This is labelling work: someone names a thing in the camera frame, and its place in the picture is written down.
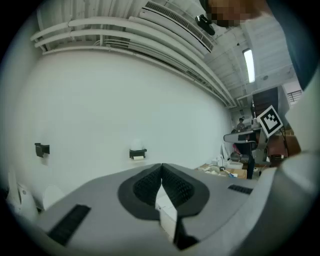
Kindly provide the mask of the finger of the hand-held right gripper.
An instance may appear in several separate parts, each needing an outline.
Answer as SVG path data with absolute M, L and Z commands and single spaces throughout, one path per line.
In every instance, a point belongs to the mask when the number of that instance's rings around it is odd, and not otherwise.
M 246 144 L 256 142 L 255 132 L 235 132 L 223 136 L 223 140 L 227 143 Z

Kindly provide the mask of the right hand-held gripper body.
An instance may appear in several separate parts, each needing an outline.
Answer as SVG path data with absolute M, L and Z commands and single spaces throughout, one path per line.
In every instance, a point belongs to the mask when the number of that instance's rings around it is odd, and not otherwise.
M 283 122 L 271 105 L 257 118 L 250 134 L 251 155 L 255 162 L 268 162 L 271 156 L 284 155 Z

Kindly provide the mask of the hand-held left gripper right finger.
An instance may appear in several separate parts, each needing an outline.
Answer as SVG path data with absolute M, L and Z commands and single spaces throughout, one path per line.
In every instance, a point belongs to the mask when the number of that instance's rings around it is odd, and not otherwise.
M 183 224 L 184 218 L 198 215 L 210 198 L 210 191 L 201 181 L 177 168 L 161 165 L 162 186 L 177 211 L 173 243 L 179 250 L 185 250 L 199 242 L 188 235 Z

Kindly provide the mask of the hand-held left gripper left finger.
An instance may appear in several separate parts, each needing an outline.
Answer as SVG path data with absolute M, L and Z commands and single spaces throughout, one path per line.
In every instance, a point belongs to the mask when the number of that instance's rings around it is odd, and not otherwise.
M 123 181 L 117 191 L 121 205 L 132 216 L 145 221 L 158 221 L 156 198 L 162 185 L 162 165 L 154 164 Z

